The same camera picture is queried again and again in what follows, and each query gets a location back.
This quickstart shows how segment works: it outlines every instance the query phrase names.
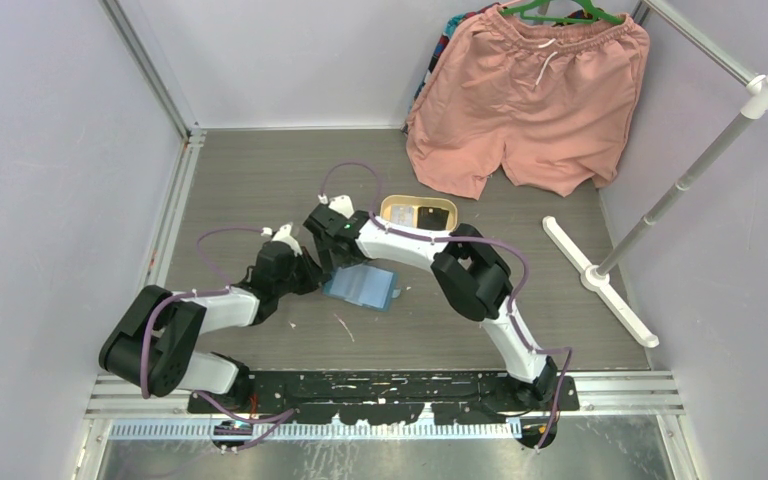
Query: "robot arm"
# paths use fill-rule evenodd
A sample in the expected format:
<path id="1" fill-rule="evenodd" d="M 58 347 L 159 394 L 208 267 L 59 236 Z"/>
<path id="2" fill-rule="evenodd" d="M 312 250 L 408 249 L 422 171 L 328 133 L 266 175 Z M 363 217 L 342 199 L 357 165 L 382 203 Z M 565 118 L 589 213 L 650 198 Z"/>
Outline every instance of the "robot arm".
<path id="1" fill-rule="evenodd" d="M 318 205 L 305 227 L 313 234 L 322 269 L 290 235 L 291 226 L 285 225 L 264 243 L 250 275 L 230 286 L 227 293 L 181 299 L 161 312 L 149 353 L 151 394 L 164 396 L 177 388 L 248 398 L 248 369 L 216 354 L 195 352 L 198 336 L 263 322 L 284 295 L 303 295 L 323 285 L 330 278 L 323 270 L 387 259 L 432 273 L 455 311 L 483 323 L 508 373 L 521 382 L 523 400 L 543 405 L 551 398 L 557 367 L 550 357 L 529 351 L 517 333 L 514 322 L 526 341 L 537 348 L 516 304 L 509 302 L 510 268 L 490 245 L 449 240 L 481 237 L 474 227 L 461 224 L 452 232 L 393 227 L 407 234 L 400 235 L 390 231 L 389 222 L 353 211 L 346 196 Z M 465 261 L 470 262 L 468 267 L 462 265 Z M 102 348 L 102 368 L 139 385 L 147 319 L 171 295 L 157 286 L 140 292 Z"/>
<path id="2" fill-rule="evenodd" d="M 320 204 L 305 222 L 324 266 L 385 259 L 432 273 L 456 312 L 482 322 L 508 374 L 523 382 L 535 400 L 551 396 L 557 367 L 546 355 L 529 351 L 517 334 L 513 322 L 533 349 L 539 348 L 516 302 L 509 302 L 510 268 L 490 245 L 450 240 L 481 237 L 477 229 L 460 224 L 452 232 L 422 230 L 392 225 L 380 217 L 371 219 L 368 212 L 347 215 L 352 211 L 348 197 L 336 197 Z M 464 261 L 470 262 L 467 267 Z"/>

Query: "metal rail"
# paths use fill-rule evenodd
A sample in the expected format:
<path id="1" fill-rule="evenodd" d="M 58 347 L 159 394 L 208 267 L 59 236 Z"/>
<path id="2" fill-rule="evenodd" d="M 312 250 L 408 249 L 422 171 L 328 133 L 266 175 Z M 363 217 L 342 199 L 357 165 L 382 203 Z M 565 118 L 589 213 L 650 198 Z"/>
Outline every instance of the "metal rail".
<path id="1" fill-rule="evenodd" d="M 649 11 L 657 13 L 658 16 L 664 19 L 667 24 L 673 27 L 684 38 L 688 39 L 690 43 L 696 46 L 717 65 L 725 70 L 729 75 L 734 77 L 743 85 L 748 85 L 758 73 L 747 67 L 739 60 L 734 58 L 725 49 L 717 45 L 707 35 L 702 33 L 701 30 L 696 28 L 690 20 L 675 9 L 669 2 L 664 0 L 641 0 L 641 2 L 634 9 L 632 17 L 638 23 L 642 23 L 646 20 Z"/>
<path id="2" fill-rule="evenodd" d="M 154 95 L 163 107 L 163 110 L 169 116 L 169 120 L 175 126 L 175 130 L 178 131 L 181 138 L 186 139 L 190 134 L 190 129 L 184 121 L 184 118 L 181 116 L 181 111 L 175 104 L 175 100 L 169 95 L 169 91 L 163 83 L 163 79 L 157 72 L 154 62 L 152 62 L 143 42 L 140 41 L 137 32 L 134 30 L 134 26 L 122 9 L 119 0 L 99 0 L 99 3 L 107 12 L 111 23 L 113 23 L 113 26 L 116 27 L 119 35 L 122 37 L 122 42 L 134 57 L 137 67 L 139 67 L 148 82 L 151 91 L 154 92 Z"/>
<path id="3" fill-rule="evenodd" d="M 664 371 L 571 372 L 581 410 L 564 416 L 683 415 L 684 406 L 672 373 Z M 100 375 L 92 391 L 86 419 L 209 418 L 190 414 L 190 392 L 175 390 L 144 400 L 139 387 L 114 375 Z M 532 412 L 526 417 L 540 417 Z"/>

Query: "black mounting plate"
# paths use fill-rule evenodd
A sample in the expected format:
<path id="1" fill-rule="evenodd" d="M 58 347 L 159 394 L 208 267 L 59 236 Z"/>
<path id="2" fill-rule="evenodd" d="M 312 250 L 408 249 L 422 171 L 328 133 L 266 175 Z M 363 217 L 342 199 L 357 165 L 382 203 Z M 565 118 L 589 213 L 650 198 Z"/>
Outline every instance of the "black mounting plate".
<path id="1" fill-rule="evenodd" d="M 413 423 L 426 403 L 437 425 L 503 423 L 528 410 L 516 395 L 519 382 L 496 370 L 252 371 L 249 378 L 257 405 L 233 411 L 277 414 L 294 408 L 293 421 L 302 424 L 329 424 L 335 415 L 346 425 Z M 580 408 L 572 377 L 564 378 L 561 392 L 561 411 Z M 216 412 L 200 398 L 190 398 L 188 411 Z"/>

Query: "clothing rack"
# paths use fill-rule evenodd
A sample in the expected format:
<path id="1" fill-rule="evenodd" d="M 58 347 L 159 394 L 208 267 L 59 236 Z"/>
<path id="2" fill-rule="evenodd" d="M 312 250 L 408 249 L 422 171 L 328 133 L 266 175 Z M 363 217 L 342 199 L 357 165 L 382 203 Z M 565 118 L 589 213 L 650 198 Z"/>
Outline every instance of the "clothing rack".
<path id="1" fill-rule="evenodd" d="M 676 180 L 673 186 L 661 196 L 631 231 L 620 240 L 614 250 L 608 254 L 601 264 L 591 263 L 560 225 L 558 225 L 554 217 L 549 216 L 543 219 L 543 229 L 581 274 L 582 285 L 599 295 L 638 343 L 644 347 L 653 348 L 659 344 L 658 337 L 646 327 L 625 300 L 614 290 L 610 283 L 609 272 L 631 251 L 646 232 L 663 217 L 670 207 L 685 192 L 690 190 L 693 182 L 705 173 L 705 170 L 734 143 L 740 134 L 755 120 L 764 115 L 764 112 L 768 110 L 768 74 L 758 75 L 754 70 L 743 65 L 664 0 L 640 1 L 632 13 L 632 18 L 642 25 L 650 13 L 655 13 L 663 18 L 668 25 L 704 52 L 708 58 L 728 72 L 741 85 L 744 85 L 750 94 L 750 98 L 740 109 L 734 120 L 711 142 L 684 175 Z"/>

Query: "green hanger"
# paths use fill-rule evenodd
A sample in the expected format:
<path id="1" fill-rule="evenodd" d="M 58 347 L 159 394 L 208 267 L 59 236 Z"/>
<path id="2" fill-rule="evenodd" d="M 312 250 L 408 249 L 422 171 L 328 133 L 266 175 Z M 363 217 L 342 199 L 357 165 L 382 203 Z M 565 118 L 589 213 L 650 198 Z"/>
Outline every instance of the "green hanger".
<path id="1" fill-rule="evenodd" d="M 619 25 L 623 23 L 621 18 L 615 17 L 610 13 L 605 13 L 602 10 L 599 10 L 598 8 L 596 8 L 593 5 L 593 2 L 591 2 L 590 0 L 572 0 L 572 1 L 579 4 L 581 6 L 581 9 L 584 10 L 585 12 L 589 13 L 590 15 L 593 15 L 593 19 L 535 17 L 530 15 L 525 15 L 525 12 L 535 9 L 541 5 L 545 5 L 551 1 L 552 0 L 535 0 L 527 5 L 522 5 L 520 7 L 513 7 L 513 8 L 507 8 L 505 10 L 502 10 L 502 15 L 513 15 L 515 13 L 519 13 L 519 17 L 524 20 L 547 20 L 550 22 L 560 22 L 560 23 L 593 23 L 596 19 L 605 20 L 613 23 L 614 25 Z"/>

